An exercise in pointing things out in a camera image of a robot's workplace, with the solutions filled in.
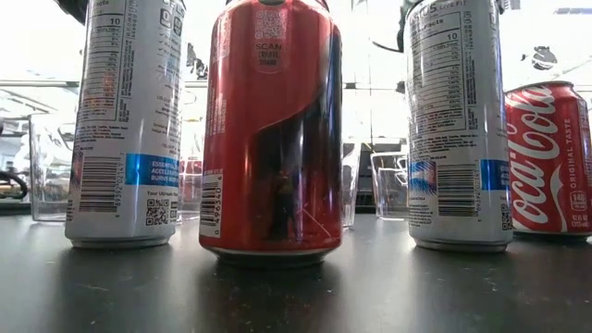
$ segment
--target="black table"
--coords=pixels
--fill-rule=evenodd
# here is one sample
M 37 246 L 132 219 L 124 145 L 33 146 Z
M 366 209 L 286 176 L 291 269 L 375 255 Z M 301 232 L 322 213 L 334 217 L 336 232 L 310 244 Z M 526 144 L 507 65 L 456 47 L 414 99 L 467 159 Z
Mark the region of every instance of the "black table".
M 323 265 L 261 272 L 218 265 L 196 225 L 139 251 L 63 233 L 0 217 L 0 332 L 592 332 L 589 243 L 439 253 L 357 216 Z

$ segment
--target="aluminum can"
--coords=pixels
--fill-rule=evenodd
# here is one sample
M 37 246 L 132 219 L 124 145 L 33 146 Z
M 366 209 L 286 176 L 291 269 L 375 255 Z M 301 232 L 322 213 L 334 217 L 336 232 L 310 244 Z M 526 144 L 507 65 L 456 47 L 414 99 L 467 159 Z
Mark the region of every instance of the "aluminum can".
M 66 236 L 75 247 L 164 244 L 179 197 L 179 0 L 91 0 Z
M 341 242 L 341 39 L 313 0 L 226 6 L 212 39 L 200 243 L 306 265 Z
M 592 153 L 586 101 L 570 82 L 506 93 L 512 223 L 520 234 L 592 235 Z
M 493 0 L 425 0 L 407 17 L 409 229 L 419 246 L 500 252 L 512 240 L 498 18 Z

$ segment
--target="red can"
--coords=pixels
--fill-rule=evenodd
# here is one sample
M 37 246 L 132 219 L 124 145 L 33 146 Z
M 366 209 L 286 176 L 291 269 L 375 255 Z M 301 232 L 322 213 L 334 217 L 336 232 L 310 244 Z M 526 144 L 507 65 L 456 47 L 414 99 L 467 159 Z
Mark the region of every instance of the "red can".
M 200 243 L 306 265 L 341 242 L 341 38 L 314 0 L 227 5 L 212 38 Z
M 592 234 L 592 154 L 587 106 L 570 82 L 506 93 L 512 221 L 516 232 Z

